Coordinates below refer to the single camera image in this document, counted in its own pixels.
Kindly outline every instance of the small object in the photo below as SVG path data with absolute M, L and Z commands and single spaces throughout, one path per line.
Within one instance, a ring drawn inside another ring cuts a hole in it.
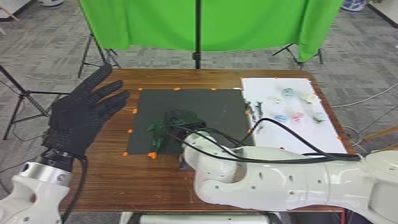
M 312 119 L 318 123 L 321 123 L 327 120 L 327 115 L 321 112 L 316 112 Z
M 300 112 L 296 112 L 291 116 L 293 121 L 300 121 L 304 117 L 304 114 Z
M 256 111 L 257 111 L 257 119 L 263 118 L 263 102 L 257 102 L 257 105 L 256 105 Z M 261 132 L 264 126 L 263 126 L 263 123 L 259 124 L 259 127 L 257 127 L 257 133 Z
M 284 95 L 286 97 L 293 97 L 293 96 L 295 96 L 295 90 L 293 90 L 291 88 L 286 88 L 286 89 L 282 90 L 282 95 Z
M 257 110 L 257 118 L 261 119 L 263 118 L 263 102 L 257 102 L 257 105 L 256 105 L 256 110 Z
M 252 115 L 252 123 L 256 124 L 257 118 L 256 118 L 256 114 L 254 114 L 254 110 L 252 110 L 252 106 L 250 105 L 252 105 L 252 102 L 247 101 L 245 108 L 247 108 L 248 114 Z
M 273 102 L 273 104 L 280 104 L 282 103 L 282 99 L 280 98 L 270 97 L 268 99 Z
M 307 94 L 307 95 L 302 97 L 302 100 L 305 101 L 307 104 L 312 104 L 314 102 L 320 101 L 320 98 L 318 98 L 316 94 Z
M 156 153 L 156 152 L 149 152 L 145 155 L 147 155 L 147 157 L 149 157 L 151 159 L 156 159 L 156 158 L 158 158 L 158 153 Z
M 288 116 L 284 116 L 284 115 L 275 115 L 273 119 L 275 119 L 275 121 L 277 121 L 279 123 L 286 123 L 286 121 L 288 121 Z

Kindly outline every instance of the black cable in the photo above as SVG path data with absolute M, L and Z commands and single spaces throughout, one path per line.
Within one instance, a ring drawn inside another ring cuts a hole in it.
M 247 138 L 250 137 L 252 135 L 252 132 L 257 128 L 257 125 L 263 121 L 268 121 L 272 122 L 282 129 L 284 131 L 288 131 L 288 133 L 295 136 L 295 138 L 300 140 L 300 142 L 307 145 L 307 147 L 314 150 L 316 153 L 320 153 L 325 157 L 328 157 L 330 159 L 334 160 L 344 160 L 344 161 L 359 161 L 360 160 L 360 157 L 357 155 L 352 155 L 352 154 L 346 154 L 344 158 L 337 158 L 330 155 L 330 153 L 325 153 L 316 147 L 314 145 L 307 142 L 307 140 L 302 138 L 302 136 L 295 133 L 295 131 L 275 121 L 272 120 L 270 118 L 261 118 L 259 121 L 256 122 L 256 125 L 245 135 L 245 138 L 241 139 L 240 143 L 245 142 Z
M 328 158 L 309 158 L 309 159 L 298 159 L 298 160 L 248 160 L 248 159 L 234 159 L 234 158 L 227 158 L 222 156 L 213 155 L 211 153 L 208 153 L 206 151 L 202 151 L 188 142 L 183 141 L 183 139 L 179 139 L 170 133 L 167 133 L 169 136 L 177 140 L 177 142 L 181 142 L 185 145 L 188 145 L 188 147 L 201 152 L 206 156 L 213 157 L 215 159 L 222 159 L 227 161 L 234 161 L 234 162 L 241 162 L 241 163 L 270 163 L 270 164 L 312 164 L 312 163 L 323 163 L 332 161 L 332 159 Z
M 302 164 L 302 162 L 307 164 L 309 163 L 309 160 L 311 162 L 318 162 L 321 158 L 305 158 L 305 159 L 289 159 L 289 160 L 261 160 L 261 159 L 252 159 L 252 158 L 245 158 L 241 156 L 238 156 L 234 153 L 231 153 L 224 146 L 208 138 L 208 136 L 204 136 L 197 131 L 193 131 L 192 129 L 181 127 L 181 126 L 172 126 L 174 128 L 179 128 L 181 130 L 185 130 L 186 132 L 190 133 L 195 133 L 215 145 L 216 147 L 222 149 L 222 151 L 241 161 L 245 162 L 257 162 L 257 163 L 273 163 L 273 164 Z M 286 127 L 286 129 L 289 130 L 289 133 L 293 133 L 293 136 L 296 137 L 298 134 L 293 132 L 293 130 Z M 318 155 L 321 155 L 323 157 L 327 157 L 330 160 L 343 160 L 343 161 L 357 161 L 360 160 L 360 157 L 355 156 L 352 157 L 352 155 L 348 154 L 343 154 L 344 156 L 337 157 L 339 154 L 337 153 L 325 153 L 314 146 L 311 147 L 314 148 L 312 150 L 318 152 Z
M 67 205 L 65 212 L 64 212 L 64 215 L 62 215 L 62 223 L 64 224 L 65 224 L 65 221 L 67 221 L 67 218 L 69 218 L 74 206 L 76 206 L 76 202 L 78 202 L 78 199 L 80 199 L 80 195 L 81 195 L 81 192 L 83 192 L 83 185 L 85 185 L 87 171 L 89 171 L 89 159 L 87 159 L 87 157 L 85 156 L 76 157 L 76 159 L 78 159 L 80 165 L 81 165 L 81 175 L 80 175 L 76 193 L 74 193 L 71 203 Z
M 236 144 L 238 144 L 238 146 L 245 146 L 243 144 L 240 144 L 238 139 L 232 138 L 232 137 L 231 137 L 222 131 L 218 131 L 215 128 L 202 128 L 202 129 L 199 129 L 199 131 L 206 131 L 206 132 L 209 132 L 209 133 L 218 134 L 218 135 L 227 139 L 227 141 L 234 144 L 234 146 L 236 146 Z
M 373 126 L 373 124 L 382 120 L 382 118 L 387 116 L 387 114 L 394 111 L 396 108 L 398 108 L 398 105 L 387 110 L 387 112 L 382 114 L 382 116 L 376 118 L 376 120 L 369 123 L 366 128 L 362 128 L 362 130 L 359 131 L 359 134 L 362 134 L 362 132 L 368 130 L 368 128 Z

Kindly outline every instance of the white paper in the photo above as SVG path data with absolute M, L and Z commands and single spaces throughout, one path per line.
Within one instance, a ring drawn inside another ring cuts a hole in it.
M 321 102 L 316 101 L 307 104 L 302 100 L 304 96 L 314 94 L 311 81 L 304 78 L 245 78 L 241 79 L 241 84 L 243 97 L 245 101 L 250 102 L 254 113 L 257 102 L 263 102 L 263 117 L 273 119 L 275 115 L 288 116 L 288 121 L 282 124 L 321 151 L 328 153 L 346 153 Z M 295 90 L 293 97 L 286 97 L 282 94 L 286 88 Z M 321 112 L 327 118 L 321 123 L 312 119 L 316 112 Z M 304 114 L 300 121 L 295 121 L 291 118 L 295 113 Z M 270 122 L 263 122 L 263 129 L 254 131 L 254 143 L 256 146 L 282 147 L 284 150 L 298 154 L 314 152 L 284 129 Z

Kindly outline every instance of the green backdrop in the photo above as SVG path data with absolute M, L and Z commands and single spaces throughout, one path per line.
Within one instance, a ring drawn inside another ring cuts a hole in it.
M 195 0 L 80 0 L 103 48 L 195 49 Z M 298 44 L 314 56 L 343 0 L 202 0 L 202 50 Z

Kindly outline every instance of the white cable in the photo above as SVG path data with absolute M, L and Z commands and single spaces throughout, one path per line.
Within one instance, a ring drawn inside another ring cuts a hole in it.
M 394 89 L 396 86 L 398 86 L 398 83 L 376 95 L 373 95 L 369 98 L 366 98 L 364 100 L 360 100 L 360 101 L 357 101 L 353 103 L 348 103 L 348 104 L 343 104 L 343 105 L 336 105 L 336 106 L 332 106 L 332 108 L 350 107 L 350 106 L 364 103 L 368 100 L 371 100 L 375 97 L 378 97 L 384 93 L 387 93 Z
M 357 148 L 360 149 L 360 151 L 362 151 L 364 154 L 369 153 L 360 145 L 357 145 Z
M 344 128 L 350 129 L 353 131 L 353 133 L 357 134 L 357 142 L 352 142 L 352 146 L 355 147 L 360 144 L 364 138 L 362 138 L 362 135 L 353 127 L 343 126 L 343 129 Z

